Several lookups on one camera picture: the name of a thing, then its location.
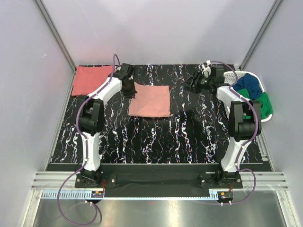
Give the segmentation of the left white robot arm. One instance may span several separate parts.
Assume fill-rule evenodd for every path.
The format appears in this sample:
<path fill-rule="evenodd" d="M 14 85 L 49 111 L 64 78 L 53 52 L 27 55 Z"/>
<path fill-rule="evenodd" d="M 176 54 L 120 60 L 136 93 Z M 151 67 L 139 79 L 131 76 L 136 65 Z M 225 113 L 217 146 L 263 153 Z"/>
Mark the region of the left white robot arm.
<path fill-rule="evenodd" d="M 79 96 L 82 104 L 77 112 L 76 128 L 83 145 L 82 169 L 89 171 L 85 180 L 91 187 L 102 183 L 102 175 L 97 170 L 101 166 L 98 140 L 105 124 L 104 107 L 119 92 L 126 98 L 135 97 L 133 71 L 133 65 L 123 63 L 97 89 L 86 96 Z"/>

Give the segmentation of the pink t shirt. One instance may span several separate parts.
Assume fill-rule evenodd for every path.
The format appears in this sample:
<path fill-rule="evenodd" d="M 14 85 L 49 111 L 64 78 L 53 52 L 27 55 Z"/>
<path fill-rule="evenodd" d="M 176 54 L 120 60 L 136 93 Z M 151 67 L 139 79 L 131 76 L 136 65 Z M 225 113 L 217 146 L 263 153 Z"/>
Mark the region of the pink t shirt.
<path fill-rule="evenodd" d="M 151 86 L 134 83 L 136 94 L 132 98 L 128 115 L 163 118 L 170 116 L 169 86 Z"/>

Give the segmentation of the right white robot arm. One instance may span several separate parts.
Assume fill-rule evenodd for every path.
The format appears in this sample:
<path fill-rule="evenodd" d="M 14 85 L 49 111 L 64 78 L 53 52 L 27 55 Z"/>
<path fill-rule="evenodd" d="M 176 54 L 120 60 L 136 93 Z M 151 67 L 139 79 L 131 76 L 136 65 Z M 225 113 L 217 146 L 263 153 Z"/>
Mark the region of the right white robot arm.
<path fill-rule="evenodd" d="M 219 187 L 226 187 L 232 182 L 230 173 L 239 171 L 242 157 L 256 136 L 261 133 L 261 104 L 258 100 L 249 100 L 233 89 L 238 81 L 237 71 L 231 69 L 223 76 L 216 76 L 216 68 L 205 63 L 202 70 L 195 70 L 181 86 L 190 92 L 199 94 L 208 90 L 229 109 L 228 133 L 230 143 L 221 160 L 222 171 L 215 175 Z"/>

